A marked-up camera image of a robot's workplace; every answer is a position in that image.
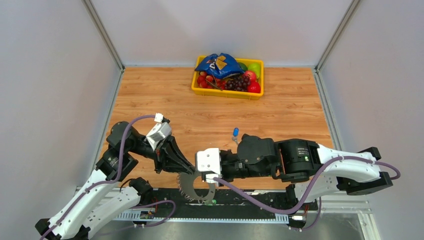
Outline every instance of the gray floor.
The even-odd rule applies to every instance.
[[[312,222],[316,214],[308,214]],[[111,221],[100,233],[108,233],[131,225],[127,221]],[[363,240],[356,214],[329,214],[321,216],[316,226],[308,231],[295,232],[286,225],[255,223],[185,223],[166,222],[156,227],[128,229],[94,240]]]

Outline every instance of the wooden table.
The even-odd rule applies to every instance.
[[[235,127],[246,133],[281,141],[299,138],[332,147],[314,77],[310,68],[265,68],[264,95],[259,100],[196,95],[191,90],[193,68],[129,67],[125,69],[109,131],[119,121],[162,113],[171,120],[172,135],[182,153],[194,164],[197,151],[232,149]],[[142,134],[153,127],[152,119],[134,127]],[[102,151],[107,149],[105,141]],[[154,188],[177,188],[177,174],[156,174],[154,162],[131,153],[139,163],[128,178],[142,177]],[[236,179],[242,189],[284,189],[287,184],[270,177]],[[198,179],[196,188],[207,188]]]

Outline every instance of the yellow basket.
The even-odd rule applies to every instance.
[[[197,58],[196,66],[205,58],[206,56],[199,56]],[[252,93],[245,91],[229,91],[229,90],[218,90],[218,89],[209,89],[209,88],[201,88],[197,82],[199,77],[199,72],[195,71],[193,76],[193,82],[191,83],[191,90],[194,91],[197,95],[208,95],[208,96],[218,96],[218,97],[226,97],[226,98],[238,98],[238,99],[251,99],[258,100],[264,95],[264,62],[261,60],[255,59],[243,59],[236,58],[238,63],[244,63],[246,66],[249,64],[258,63],[260,64],[260,77],[257,82],[260,85],[260,93]]]

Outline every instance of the serrated disc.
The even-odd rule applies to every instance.
[[[185,195],[184,197],[189,201],[197,200],[199,203],[212,204],[212,200],[215,196],[215,184],[207,184],[209,186],[209,190],[207,191],[206,196],[197,195],[195,188],[193,187],[195,179],[200,176],[201,173],[198,171],[194,172],[193,174],[179,173],[176,179],[179,190],[181,191],[181,195]]]

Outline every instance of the blue chip bag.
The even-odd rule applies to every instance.
[[[217,79],[223,79],[245,72],[236,59],[226,53],[221,53],[219,56],[214,53],[205,57],[196,67],[195,71],[204,71]]]

